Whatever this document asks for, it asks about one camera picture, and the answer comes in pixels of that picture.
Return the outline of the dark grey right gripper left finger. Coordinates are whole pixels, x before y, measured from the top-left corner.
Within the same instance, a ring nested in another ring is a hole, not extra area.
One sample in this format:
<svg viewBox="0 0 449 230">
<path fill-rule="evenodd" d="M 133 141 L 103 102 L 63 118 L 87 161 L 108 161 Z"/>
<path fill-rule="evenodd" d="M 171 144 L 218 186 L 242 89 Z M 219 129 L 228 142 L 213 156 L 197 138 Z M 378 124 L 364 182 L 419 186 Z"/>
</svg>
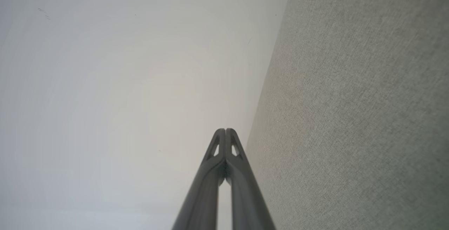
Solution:
<svg viewBox="0 0 449 230">
<path fill-rule="evenodd" d="M 215 131 L 196 172 L 174 230 L 215 230 L 219 186 L 223 182 L 223 165 L 226 130 Z"/>
</svg>

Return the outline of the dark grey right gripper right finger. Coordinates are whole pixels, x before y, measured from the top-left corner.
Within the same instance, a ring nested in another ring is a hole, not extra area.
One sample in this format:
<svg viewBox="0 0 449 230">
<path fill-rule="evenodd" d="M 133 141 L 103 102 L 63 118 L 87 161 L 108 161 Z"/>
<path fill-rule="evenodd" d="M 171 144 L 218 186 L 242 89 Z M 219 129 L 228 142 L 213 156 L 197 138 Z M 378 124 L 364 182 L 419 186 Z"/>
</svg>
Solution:
<svg viewBox="0 0 449 230">
<path fill-rule="evenodd" d="M 276 229 L 239 136 L 232 128 L 226 129 L 226 167 L 226 180 L 232 190 L 232 229 Z"/>
</svg>

